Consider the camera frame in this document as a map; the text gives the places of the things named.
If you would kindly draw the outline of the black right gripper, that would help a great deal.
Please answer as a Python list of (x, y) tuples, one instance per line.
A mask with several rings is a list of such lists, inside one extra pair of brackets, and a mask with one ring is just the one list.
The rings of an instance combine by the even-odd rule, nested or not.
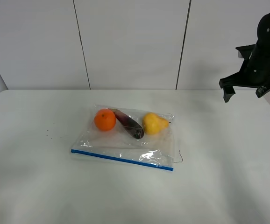
[(225, 103), (235, 94), (234, 86), (257, 88), (258, 98), (270, 92), (270, 44), (256, 43), (236, 49), (244, 59), (239, 72), (219, 81)]

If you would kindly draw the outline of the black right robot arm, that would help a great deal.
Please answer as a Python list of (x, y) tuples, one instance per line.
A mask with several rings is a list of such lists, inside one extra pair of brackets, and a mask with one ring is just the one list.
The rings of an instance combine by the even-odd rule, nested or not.
[(260, 20), (257, 38), (256, 44), (236, 47), (244, 59), (242, 66), (219, 81), (226, 103), (235, 94), (234, 87), (256, 88), (258, 98), (270, 92), (270, 13)]

